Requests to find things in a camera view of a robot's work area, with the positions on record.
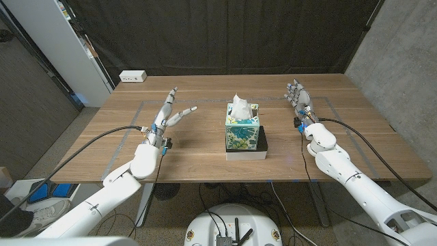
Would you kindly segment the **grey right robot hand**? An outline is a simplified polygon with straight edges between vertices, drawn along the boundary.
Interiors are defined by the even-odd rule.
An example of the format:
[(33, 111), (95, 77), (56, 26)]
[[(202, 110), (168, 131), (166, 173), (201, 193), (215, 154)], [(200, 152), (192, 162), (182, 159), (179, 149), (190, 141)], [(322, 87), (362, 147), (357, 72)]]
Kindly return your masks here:
[(313, 102), (308, 91), (297, 79), (287, 84), (287, 93), (284, 97), (293, 107), (296, 117), (305, 126), (319, 122), (313, 111)]

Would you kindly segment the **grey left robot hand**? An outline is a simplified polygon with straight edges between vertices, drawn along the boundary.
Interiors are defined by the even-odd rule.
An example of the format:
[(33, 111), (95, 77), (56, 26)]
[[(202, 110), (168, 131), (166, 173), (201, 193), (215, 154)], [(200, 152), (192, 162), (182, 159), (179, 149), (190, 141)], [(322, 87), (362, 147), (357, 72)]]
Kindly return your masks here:
[(162, 146), (163, 134), (166, 128), (175, 126), (184, 116), (197, 110), (197, 106), (193, 106), (170, 117), (177, 90), (178, 88), (175, 87), (169, 92), (164, 105), (156, 114), (154, 121), (151, 124), (151, 130), (146, 134), (147, 140), (145, 142), (147, 144), (160, 148)]

